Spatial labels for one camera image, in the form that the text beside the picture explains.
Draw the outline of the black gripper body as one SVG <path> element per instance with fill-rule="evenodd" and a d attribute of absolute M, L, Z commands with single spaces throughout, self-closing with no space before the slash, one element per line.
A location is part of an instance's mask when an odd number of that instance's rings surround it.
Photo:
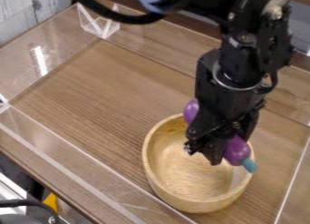
<path fill-rule="evenodd" d="M 232 58 L 215 49 L 200 56 L 195 74 L 199 111 L 185 130 L 188 154 L 200 153 L 207 143 L 225 143 L 239 135 L 239 116 L 264 106 L 263 76 L 245 54 Z"/>

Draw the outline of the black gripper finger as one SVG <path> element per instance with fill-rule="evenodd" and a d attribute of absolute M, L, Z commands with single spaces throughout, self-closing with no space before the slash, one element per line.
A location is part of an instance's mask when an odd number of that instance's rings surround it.
<path fill-rule="evenodd" d="M 256 123 L 259 119 L 259 112 L 249 111 L 239 116 L 239 137 L 247 141 L 252 135 Z"/>
<path fill-rule="evenodd" d="M 221 141 L 207 143 L 200 153 L 203 154 L 204 158 L 209 161 L 212 166 L 216 166 L 221 163 L 221 159 L 224 157 L 224 143 Z"/>

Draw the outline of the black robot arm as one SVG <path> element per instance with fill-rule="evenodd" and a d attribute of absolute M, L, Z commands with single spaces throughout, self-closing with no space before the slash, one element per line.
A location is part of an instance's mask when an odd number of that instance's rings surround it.
<path fill-rule="evenodd" d="M 277 70 L 291 62 L 289 0 L 137 0 L 146 9 L 142 15 L 114 12 L 97 0 L 74 1 L 124 24 L 152 24 L 180 10 L 217 23 L 221 45 L 197 61 L 199 110 L 184 143 L 188 154 L 199 152 L 217 165 L 227 141 L 249 139 Z"/>

